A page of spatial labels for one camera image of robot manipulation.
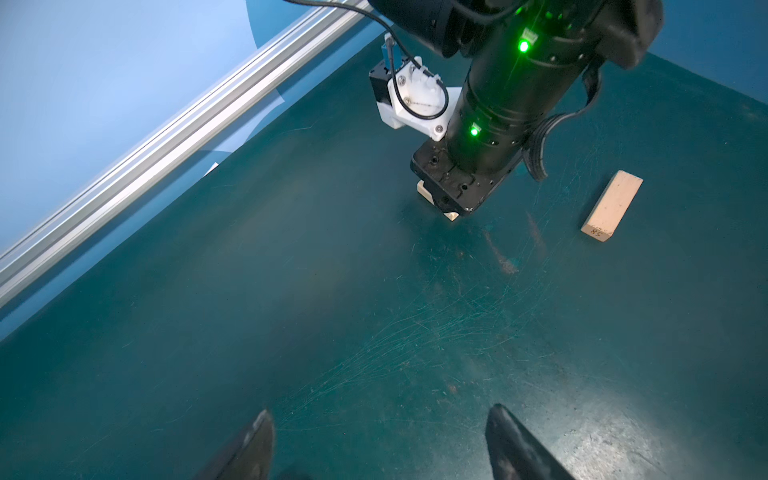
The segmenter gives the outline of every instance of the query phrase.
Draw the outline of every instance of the brown stain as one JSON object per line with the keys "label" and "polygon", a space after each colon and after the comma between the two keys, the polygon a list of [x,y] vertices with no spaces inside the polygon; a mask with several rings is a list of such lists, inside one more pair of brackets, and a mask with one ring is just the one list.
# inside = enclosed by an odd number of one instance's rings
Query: brown stain
{"label": "brown stain", "polygon": [[543,261],[547,258],[547,244],[541,238],[541,230],[538,229],[536,221],[531,216],[530,212],[525,212],[528,216],[528,230],[531,233],[531,238],[536,248],[536,257],[539,261]]}
{"label": "brown stain", "polygon": [[496,248],[496,245],[493,244],[493,240],[491,240],[490,232],[488,232],[487,230],[483,230],[483,235],[485,235],[485,240],[488,242],[488,245],[491,247],[491,251],[496,257],[496,261],[498,261],[499,266],[502,268],[502,272],[508,275],[517,273],[518,268],[512,262],[509,261],[509,258],[502,255],[502,253],[498,251],[498,248]]}

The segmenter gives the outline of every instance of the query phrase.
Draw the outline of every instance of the wooden block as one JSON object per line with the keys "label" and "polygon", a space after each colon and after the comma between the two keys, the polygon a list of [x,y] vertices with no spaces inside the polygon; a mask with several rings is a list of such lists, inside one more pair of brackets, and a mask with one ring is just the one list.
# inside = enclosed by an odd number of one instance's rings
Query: wooden block
{"label": "wooden block", "polygon": [[[435,202],[432,200],[432,194],[429,193],[429,190],[427,190],[424,187],[424,180],[419,180],[419,182],[416,184],[416,191],[418,191],[422,195],[422,197],[427,199],[429,203],[431,203],[432,205],[435,204]],[[450,220],[451,222],[458,218],[458,214],[456,212],[448,212],[443,215],[445,215],[448,218],[448,220]]]}
{"label": "wooden block", "polygon": [[601,242],[611,238],[643,179],[619,170],[605,187],[581,231]]}

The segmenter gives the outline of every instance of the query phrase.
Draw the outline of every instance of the metal extrusion bar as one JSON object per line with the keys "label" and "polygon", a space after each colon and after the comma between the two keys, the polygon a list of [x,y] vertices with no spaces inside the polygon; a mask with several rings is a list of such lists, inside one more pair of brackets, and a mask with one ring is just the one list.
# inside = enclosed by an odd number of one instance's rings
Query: metal extrusion bar
{"label": "metal extrusion bar", "polygon": [[[371,11],[367,0],[342,0]],[[103,227],[362,16],[313,8],[0,257],[0,306]]]}

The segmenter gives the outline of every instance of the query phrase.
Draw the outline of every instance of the scratched surface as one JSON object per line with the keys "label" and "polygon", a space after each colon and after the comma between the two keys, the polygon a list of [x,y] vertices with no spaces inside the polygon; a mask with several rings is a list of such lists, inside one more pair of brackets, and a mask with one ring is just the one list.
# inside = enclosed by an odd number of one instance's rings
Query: scratched surface
{"label": "scratched surface", "polygon": [[[379,56],[0,344],[0,476],[189,478],[269,406],[282,480],[490,478],[503,402],[578,478],[766,478],[766,105],[607,68],[544,183],[450,223],[415,191],[423,137],[378,119]],[[598,243],[618,169],[645,182]]]}

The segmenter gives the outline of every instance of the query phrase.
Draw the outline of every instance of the green table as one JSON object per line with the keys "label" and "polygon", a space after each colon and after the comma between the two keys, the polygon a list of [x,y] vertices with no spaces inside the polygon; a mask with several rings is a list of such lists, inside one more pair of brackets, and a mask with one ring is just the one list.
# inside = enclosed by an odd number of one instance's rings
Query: green table
{"label": "green table", "polygon": [[[451,223],[379,43],[0,344],[0,476],[189,478],[269,406],[282,480],[490,479],[502,402],[578,478],[765,478],[768,107],[609,66],[544,183]],[[619,169],[645,182],[599,243]]]}

